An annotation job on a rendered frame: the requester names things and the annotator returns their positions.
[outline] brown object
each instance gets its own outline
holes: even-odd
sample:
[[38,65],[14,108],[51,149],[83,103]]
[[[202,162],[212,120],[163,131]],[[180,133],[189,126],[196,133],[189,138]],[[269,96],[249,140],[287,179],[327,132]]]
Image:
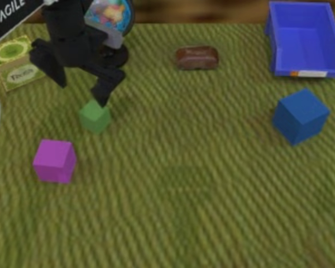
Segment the brown object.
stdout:
[[209,70],[218,66],[218,52],[211,46],[186,46],[176,51],[176,65],[181,70]]

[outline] blue block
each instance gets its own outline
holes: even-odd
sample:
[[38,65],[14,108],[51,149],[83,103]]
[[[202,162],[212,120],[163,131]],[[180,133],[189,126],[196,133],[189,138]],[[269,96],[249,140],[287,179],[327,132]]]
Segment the blue block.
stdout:
[[279,100],[272,122],[296,145],[322,130],[330,110],[307,88]]
[[330,3],[269,3],[265,34],[276,76],[335,78],[335,17]]

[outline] black toy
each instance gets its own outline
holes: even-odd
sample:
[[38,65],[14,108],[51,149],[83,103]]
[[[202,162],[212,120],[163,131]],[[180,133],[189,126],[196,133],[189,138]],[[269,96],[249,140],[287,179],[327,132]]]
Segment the black toy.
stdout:
[[[36,39],[32,43],[30,61],[62,88],[67,85],[65,67],[81,68],[95,75],[97,82],[91,92],[99,105],[104,107],[113,90],[126,76],[119,67],[127,62],[128,50],[124,45],[119,49],[104,46],[109,34],[86,24],[85,14],[92,2],[60,0],[45,6],[42,15],[50,41]],[[131,10],[130,30],[133,5],[130,0],[126,3]]]

